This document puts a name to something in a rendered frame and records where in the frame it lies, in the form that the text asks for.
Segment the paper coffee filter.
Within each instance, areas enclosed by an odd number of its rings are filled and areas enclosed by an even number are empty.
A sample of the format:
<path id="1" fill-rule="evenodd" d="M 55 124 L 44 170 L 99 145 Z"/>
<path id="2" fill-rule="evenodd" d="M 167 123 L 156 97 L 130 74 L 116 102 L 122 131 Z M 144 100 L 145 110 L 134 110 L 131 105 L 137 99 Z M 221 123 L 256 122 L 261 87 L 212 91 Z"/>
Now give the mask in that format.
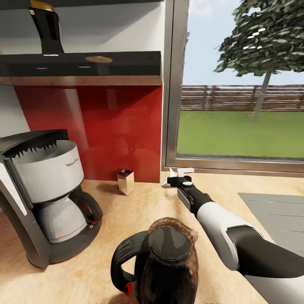
<path id="1" fill-rule="evenodd" d="M 170 175 L 169 177 L 176 177 L 176 174 L 170 169 Z M 162 186 L 170 186 L 170 184 L 167 183 L 167 180 L 162 184 Z"/>

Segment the electric kettle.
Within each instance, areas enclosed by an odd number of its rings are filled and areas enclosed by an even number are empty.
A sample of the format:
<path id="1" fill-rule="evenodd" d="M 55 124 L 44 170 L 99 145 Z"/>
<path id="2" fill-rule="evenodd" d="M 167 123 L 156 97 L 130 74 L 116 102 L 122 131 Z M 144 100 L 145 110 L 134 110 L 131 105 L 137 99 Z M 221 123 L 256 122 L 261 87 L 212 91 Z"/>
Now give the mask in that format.
<path id="1" fill-rule="evenodd" d="M 139 304 L 194 304 L 199 233 L 173 217 L 156 220 L 149 230 L 123 240 L 111 261 L 114 286 Z M 134 274 L 121 265 L 136 255 Z"/>

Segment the bottle of coffee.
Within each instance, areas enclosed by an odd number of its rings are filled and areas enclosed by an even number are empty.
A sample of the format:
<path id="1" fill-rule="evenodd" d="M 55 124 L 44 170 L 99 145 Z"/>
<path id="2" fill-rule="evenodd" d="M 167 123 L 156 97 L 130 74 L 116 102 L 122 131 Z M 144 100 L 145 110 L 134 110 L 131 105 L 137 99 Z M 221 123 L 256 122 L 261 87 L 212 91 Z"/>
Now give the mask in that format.
<path id="1" fill-rule="evenodd" d="M 65 53 L 61 22 L 54 7 L 35 0 L 31 0 L 31 4 L 28 11 L 40 36 L 42 54 Z"/>

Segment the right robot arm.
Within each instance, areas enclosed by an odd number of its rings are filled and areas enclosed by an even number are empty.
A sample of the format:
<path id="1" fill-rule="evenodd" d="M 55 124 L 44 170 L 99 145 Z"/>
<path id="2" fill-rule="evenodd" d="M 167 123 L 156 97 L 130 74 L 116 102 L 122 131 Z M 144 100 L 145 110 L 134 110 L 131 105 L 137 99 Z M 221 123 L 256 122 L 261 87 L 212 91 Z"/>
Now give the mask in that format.
<path id="1" fill-rule="evenodd" d="M 267 241 L 191 182 L 193 168 L 178 168 L 170 187 L 206 232 L 223 264 L 239 271 L 268 304 L 304 304 L 304 257 Z"/>

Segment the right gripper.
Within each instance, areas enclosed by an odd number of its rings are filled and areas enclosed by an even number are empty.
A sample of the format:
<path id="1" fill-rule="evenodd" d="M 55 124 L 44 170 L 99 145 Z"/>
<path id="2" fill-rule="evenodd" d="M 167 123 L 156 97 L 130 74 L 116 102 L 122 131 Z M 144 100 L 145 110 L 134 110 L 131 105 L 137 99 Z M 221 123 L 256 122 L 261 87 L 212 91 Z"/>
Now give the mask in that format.
<path id="1" fill-rule="evenodd" d="M 170 184 L 170 187 L 177 187 L 177 183 L 179 183 L 179 181 L 181 180 L 189 180 L 191 181 L 191 177 L 190 176 L 184 176 L 184 177 L 168 177 L 167 178 L 167 183 Z"/>

